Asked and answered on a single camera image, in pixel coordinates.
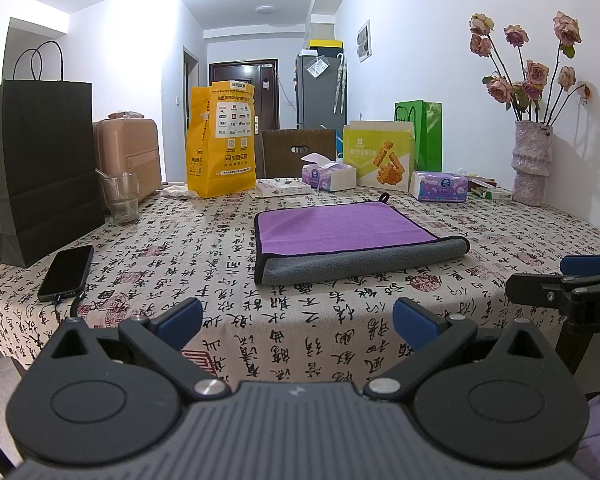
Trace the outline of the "wall picture frame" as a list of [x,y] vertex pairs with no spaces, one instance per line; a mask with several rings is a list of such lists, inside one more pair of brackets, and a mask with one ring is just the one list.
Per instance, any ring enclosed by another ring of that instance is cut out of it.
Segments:
[[356,55],[360,62],[372,55],[372,46],[370,45],[370,21],[366,21],[356,35]]

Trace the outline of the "black paper shopping bag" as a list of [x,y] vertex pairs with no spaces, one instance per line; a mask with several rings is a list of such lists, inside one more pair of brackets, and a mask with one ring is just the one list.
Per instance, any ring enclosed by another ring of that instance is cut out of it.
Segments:
[[92,86],[0,84],[0,261],[28,268],[104,222]]

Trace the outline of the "speckled ceramic vase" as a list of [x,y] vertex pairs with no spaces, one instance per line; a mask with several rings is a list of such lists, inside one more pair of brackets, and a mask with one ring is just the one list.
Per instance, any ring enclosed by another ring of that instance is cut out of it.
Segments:
[[545,202],[546,179],[553,162],[553,129],[540,122],[517,120],[512,165],[515,170],[513,200],[541,207]]

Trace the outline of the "green snack box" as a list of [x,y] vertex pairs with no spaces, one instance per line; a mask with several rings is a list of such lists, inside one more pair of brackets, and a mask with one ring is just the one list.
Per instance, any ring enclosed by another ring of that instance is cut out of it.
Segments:
[[343,129],[343,162],[356,169],[358,186],[407,192],[415,169],[413,124],[352,120]]

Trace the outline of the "rose gold suitcase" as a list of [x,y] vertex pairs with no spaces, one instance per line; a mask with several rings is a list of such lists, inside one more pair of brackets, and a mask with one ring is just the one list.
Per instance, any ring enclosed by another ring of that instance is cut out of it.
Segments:
[[152,119],[131,112],[114,113],[94,122],[93,133],[98,169],[109,177],[135,172],[139,200],[160,188],[158,129]]

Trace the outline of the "purple and grey towel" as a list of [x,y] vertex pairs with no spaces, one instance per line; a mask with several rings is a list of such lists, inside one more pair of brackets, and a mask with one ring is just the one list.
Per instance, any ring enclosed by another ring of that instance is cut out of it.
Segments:
[[254,217],[258,285],[294,285],[396,272],[462,258],[459,235],[438,237],[378,200],[262,211]]

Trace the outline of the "green gift bag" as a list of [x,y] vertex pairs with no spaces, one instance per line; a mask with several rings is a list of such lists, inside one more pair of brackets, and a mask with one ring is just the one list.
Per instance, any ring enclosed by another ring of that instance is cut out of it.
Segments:
[[415,168],[442,171],[442,104],[423,100],[394,104],[394,120],[410,122],[415,135]]

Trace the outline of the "open white tissue box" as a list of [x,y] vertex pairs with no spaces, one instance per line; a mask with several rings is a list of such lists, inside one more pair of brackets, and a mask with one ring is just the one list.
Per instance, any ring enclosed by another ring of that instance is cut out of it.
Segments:
[[302,157],[302,182],[319,191],[340,192],[352,190],[358,183],[356,169],[344,162],[337,162],[311,153]]

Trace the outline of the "yellow black box on fridge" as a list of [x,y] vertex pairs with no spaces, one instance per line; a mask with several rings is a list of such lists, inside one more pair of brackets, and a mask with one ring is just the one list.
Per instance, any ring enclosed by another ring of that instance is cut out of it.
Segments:
[[340,40],[310,39],[309,49],[328,58],[336,58],[343,52],[343,43]]

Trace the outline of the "small red green box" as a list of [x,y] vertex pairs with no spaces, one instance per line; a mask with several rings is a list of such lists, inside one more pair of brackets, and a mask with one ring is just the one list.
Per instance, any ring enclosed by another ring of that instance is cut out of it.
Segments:
[[471,177],[469,191],[484,200],[512,200],[513,193],[497,186],[493,180]]

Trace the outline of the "dried pink roses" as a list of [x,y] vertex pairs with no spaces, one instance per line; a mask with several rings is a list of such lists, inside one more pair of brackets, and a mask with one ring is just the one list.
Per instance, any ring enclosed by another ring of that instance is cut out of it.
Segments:
[[518,120],[529,119],[545,127],[553,127],[567,103],[578,98],[585,104],[593,96],[590,84],[578,78],[576,70],[562,62],[576,55],[582,42],[580,24],[576,18],[559,11],[553,18],[553,32],[557,39],[555,61],[552,66],[533,61],[522,55],[529,36],[522,26],[513,24],[503,28],[504,38],[518,56],[521,77],[509,73],[498,52],[493,33],[495,24],[484,13],[471,15],[469,50],[479,58],[491,61],[494,71],[482,78],[488,95],[512,110]]

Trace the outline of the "calligraphy print tablecloth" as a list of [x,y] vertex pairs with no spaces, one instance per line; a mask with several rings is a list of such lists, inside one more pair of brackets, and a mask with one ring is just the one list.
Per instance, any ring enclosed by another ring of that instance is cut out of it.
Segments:
[[401,297],[437,314],[460,313],[484,327],[528,318],[555,340],[562,318],[518,307],[504,295],[509,275],[555,273],[568,255],[600,254],[600,229],[553,208],[471,197],[464,204],[393,207],[437,236],[460,235],[460,259],[340,281],[259,286],[253,219],[264,210],[376,200],[372,188],[261,200],[246,193],[212,200],[157,196],[129,226],[106,223],[86,237],[95,253],[76,310],[94,327],[131,315],[157,316],[195,297],[204,306],[199,334],[185,355],[226,382],[344,380],[362,384],[411,352],[396,334],[391,309]]

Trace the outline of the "black smartphone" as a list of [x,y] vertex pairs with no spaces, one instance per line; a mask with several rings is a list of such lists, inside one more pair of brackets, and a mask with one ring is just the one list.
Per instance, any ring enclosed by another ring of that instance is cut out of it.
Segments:
[[84,245],[58,252],[38,289],[42,302],[76,296],[85,287],[94,256],[94,247]]

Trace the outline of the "yellow paper bag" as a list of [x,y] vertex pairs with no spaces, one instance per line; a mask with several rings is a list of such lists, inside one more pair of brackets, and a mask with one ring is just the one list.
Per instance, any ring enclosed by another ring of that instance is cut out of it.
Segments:
[[254,87],[218,81],[190,90],[186,136],[187,187],[202,198],[256,185]]

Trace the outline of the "clear drinking glass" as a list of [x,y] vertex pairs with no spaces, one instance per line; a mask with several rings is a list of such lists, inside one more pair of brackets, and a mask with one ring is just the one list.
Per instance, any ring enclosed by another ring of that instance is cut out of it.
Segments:
[[111,220],[117,224],[137,222],[140,187],[136,172],[124,172],[117,176],[108,176],[96,168],[96,174],[102,181],[105,203],[111,214]]

